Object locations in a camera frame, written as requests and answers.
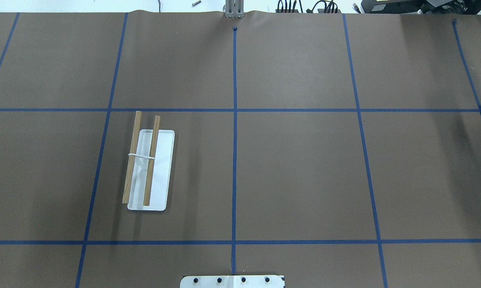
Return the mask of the right wooden rack bar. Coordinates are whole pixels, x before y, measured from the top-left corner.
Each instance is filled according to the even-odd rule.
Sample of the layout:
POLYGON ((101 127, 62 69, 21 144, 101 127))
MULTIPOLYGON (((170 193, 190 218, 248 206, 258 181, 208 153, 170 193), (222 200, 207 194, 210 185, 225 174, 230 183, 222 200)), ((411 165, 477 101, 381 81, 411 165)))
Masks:
POLYGON ((161 119, 160 116, 154 117, 152 137, 150 141, 150 151, 148 155, 148 166, 147 166, 147 176, 146 176, 146 182, 145 182, 143 206, 149 206, 150 199, 151 199, 153 172, 154 172, 154 166, 156 161, 156 150, 158 145, 158 133, 160 129, 160 119, 161 119))

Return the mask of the wooden rack bar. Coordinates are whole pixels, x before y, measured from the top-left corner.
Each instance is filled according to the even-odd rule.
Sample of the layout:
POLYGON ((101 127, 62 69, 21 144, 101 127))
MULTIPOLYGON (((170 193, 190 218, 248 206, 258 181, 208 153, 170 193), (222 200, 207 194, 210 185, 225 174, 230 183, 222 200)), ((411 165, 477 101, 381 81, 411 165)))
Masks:
POLYGON ((127 162, 127 170, 126 170, 122 204, 128 204, 130 199, 130 190, 131 190, 132 179, 133 179, 133 168, 136 160, 136 156, 133 154, 136 154, 137 152, 141 120, 142 120, 142 112, 136 111, 132 135, 131 135, 130 150, 128 153, 128 162, 127 162))
POLYGON ((158 133, 160 129, 160 119, 161 119, 160 116, 154 117, 152 137, 150 141, 150 151, 148 155, 148 166, 147 166, 147 176, 146 176, 146 182, 145 182, 143 206, 149 206, 150 199, 151 199, 153 172, 154 172, 154 166, 156 161, 156 150, 158 145, 158 133))

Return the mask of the white towel rack base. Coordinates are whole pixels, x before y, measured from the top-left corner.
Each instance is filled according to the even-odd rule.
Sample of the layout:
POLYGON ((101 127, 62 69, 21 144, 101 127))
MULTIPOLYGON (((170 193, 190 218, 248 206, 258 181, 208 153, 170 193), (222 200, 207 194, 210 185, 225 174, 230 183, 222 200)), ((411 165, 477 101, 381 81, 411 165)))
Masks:
POLYGON ((168 202, 175 132, 159 130, 152 176, 150 204, 144 205, 150 144, 153 131, 140 130, 133 166, 130 197, 127 208, 131 211, 165 211, 168 202))

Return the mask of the left wooden rack bar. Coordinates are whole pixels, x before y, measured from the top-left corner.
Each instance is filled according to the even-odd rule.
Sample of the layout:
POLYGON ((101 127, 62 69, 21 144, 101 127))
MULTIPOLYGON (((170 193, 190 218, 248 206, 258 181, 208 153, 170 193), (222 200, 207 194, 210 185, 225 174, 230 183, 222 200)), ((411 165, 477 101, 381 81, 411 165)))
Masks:
POLYGON ((131 135, 130 150, 128 153, 128 162, 127 162, 127 170, 126 170, 122 204, 128 204, 130 199, 130 190, 131 190, 132 179, 133 179, 133 168, 136 160, 136 156, 133 154, 136 154, 137 152, 141 120, 142 120, 142 112, 136 111, 132 135, 131 135))

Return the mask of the aluminium frame post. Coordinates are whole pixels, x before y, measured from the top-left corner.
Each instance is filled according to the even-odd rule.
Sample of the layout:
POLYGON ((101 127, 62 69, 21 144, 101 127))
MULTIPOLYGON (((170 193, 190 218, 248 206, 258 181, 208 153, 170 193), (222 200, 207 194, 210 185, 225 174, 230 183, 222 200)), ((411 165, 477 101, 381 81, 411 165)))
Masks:
POLYGON ((224 14, 229 19, 244 18, 244 0, 226 0, 224 14))

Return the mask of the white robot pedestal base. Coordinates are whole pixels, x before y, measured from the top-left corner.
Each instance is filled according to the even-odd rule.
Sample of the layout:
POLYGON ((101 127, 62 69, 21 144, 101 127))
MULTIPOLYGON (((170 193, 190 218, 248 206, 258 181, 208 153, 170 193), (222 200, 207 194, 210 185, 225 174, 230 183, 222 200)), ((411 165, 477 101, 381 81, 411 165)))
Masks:
POLYGON ((185 276, 180 288, 284 288, 280 275, 185 276))

